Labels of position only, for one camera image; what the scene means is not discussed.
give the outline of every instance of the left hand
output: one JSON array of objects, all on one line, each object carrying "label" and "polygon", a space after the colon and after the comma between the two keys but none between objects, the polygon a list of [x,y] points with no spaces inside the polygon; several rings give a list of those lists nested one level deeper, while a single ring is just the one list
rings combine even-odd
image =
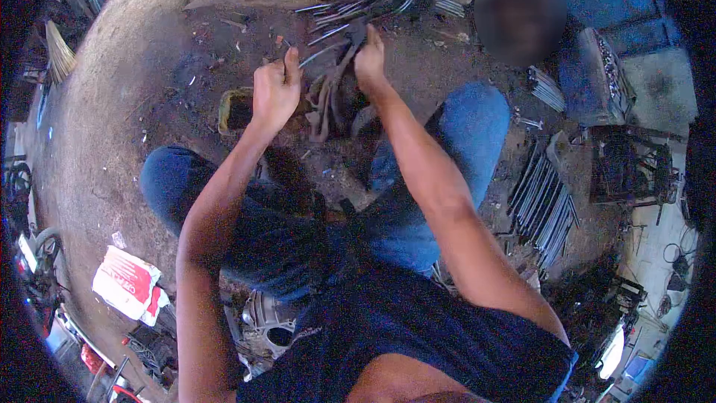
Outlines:
[{"label": "left hand", "polygon": [[283,60],[254,72],[254,115],[251,123],[275,135],[296,111],[301,97],[299,49],[291,47]]}]

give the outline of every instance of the red and white bag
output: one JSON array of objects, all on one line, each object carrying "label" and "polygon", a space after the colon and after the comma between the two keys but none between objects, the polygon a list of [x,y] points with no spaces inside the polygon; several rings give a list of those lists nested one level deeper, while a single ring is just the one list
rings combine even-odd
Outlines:
[{"label": "red and white bag", "polygon": [[127,317],[153,327],[159,309],[169,303],[164,290],[156,286],[161,275],[155,265],[108,246],[92,290]]}]

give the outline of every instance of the hand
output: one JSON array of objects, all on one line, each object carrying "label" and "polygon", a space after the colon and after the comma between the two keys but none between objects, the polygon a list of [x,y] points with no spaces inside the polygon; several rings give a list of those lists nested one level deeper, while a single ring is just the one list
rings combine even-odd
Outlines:
[{"label": "hand", "polygon": [[253,126],[275,136],[296,111],[301,97],[299,49],[291,47],[283,60],[276,60],[254,72]]},{"label": "hand", "polygon": [[383,41],[380,40],[378,30],[371,24],[366,25],[368,32],[365,46],[358,52],[354,61],[354,70],[358,80],[358,87],[364,94],[369,94],[376,82],[384,81]]}]

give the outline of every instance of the broom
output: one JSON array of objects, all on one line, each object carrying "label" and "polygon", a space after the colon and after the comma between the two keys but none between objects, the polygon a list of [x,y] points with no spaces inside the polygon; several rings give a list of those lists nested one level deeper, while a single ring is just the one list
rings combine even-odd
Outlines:
[{"label": "broom", "polygon": [[47,35],[47,50],[49,51],[52,82],[60,84],[75,68],[75,52],[67,47],[54,22],[48,21],[45,23],[45,34]]}]

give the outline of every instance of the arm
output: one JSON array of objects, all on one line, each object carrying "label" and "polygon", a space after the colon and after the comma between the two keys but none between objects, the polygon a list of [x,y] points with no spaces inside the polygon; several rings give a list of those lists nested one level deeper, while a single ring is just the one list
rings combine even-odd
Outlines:
[{"label": "arm", "polygon": [[219,302],[219,269],[251,173],[299,103],[298,50],[254,73],[254,115],[189,210],[179,236],[177,342],[183,402],[236,400],[233,343]]},{"label": "arm", "polygon": [[425,131],[383,74],[383,44],[368,27],[358,53],[358,85],[376,106],[408,191],[423,211],[460,294],[475,306],[527,318],[569,345],[544,298],[520,278],[480,220],[455,163]]}]

